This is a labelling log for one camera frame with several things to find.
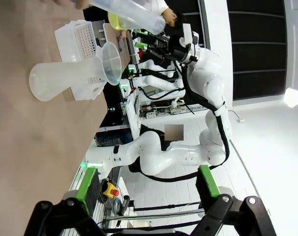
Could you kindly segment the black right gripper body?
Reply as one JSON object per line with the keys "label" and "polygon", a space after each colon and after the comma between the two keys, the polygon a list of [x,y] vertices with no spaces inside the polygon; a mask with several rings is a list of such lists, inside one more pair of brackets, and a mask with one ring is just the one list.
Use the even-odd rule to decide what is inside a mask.
{"label": "black right gripper body", "polygon": [[185,60],[188,48],[180,44],[180,36],[172,35],[169,39],[158,38],[155,41],[155,49],[159,55],[171,60]]}

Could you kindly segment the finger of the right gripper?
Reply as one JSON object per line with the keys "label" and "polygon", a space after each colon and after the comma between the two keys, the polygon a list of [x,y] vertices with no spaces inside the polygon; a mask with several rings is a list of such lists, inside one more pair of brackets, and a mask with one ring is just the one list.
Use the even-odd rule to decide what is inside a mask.
{"label": "finger of the right gripper", "polygon": [[138,30],[135,33],[136,37],[139,38],[140,41],[154,41],[159,40],[159,35],[153,35],[152,33],[148,31],[141,31]]}
{"label": "finger of the right gripper", "polygon": [[135,47],[141,49],[142,51],[148,52],[148,53],[153,53],[157,49],[160,49],[158,45],[155,44],[146,44],[143,42],[136,42]]}

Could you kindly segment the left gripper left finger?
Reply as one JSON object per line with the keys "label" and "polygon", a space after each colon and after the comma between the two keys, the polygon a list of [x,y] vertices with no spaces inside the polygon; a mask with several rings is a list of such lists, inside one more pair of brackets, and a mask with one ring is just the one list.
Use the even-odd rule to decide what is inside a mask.
{"label": "left gripper left finger", "polygon": [[87,168],[78,190],[67,192],[56,205],[49,201],[35,205],[24,235],[60,236],[75,229],[81,236],[104,236],[92,218],[101,190],[98,169]]}

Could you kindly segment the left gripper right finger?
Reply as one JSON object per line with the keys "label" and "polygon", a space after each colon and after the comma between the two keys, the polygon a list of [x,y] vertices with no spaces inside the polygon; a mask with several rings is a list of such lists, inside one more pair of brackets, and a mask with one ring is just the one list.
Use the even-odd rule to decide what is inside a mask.
{"label": "left gripper right finger", "polygon": [[220,193],[207,165],[197,171],[196,188],[205,215],[192,231],[193,236],[216,236],[222,226],[234,226],[240,236],[275,236],[268,212],[257,196],[244,200]]}

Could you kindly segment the person's right hand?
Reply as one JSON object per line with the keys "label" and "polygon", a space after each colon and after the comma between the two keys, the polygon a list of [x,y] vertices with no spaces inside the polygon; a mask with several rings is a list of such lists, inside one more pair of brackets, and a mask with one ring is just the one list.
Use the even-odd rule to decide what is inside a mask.
{"label": "person's right hand", "polygon": [[52,0],[55,4],[59,6],[68,6],[73,4],[76,9],[83,10],[90,6],[90,0]]}

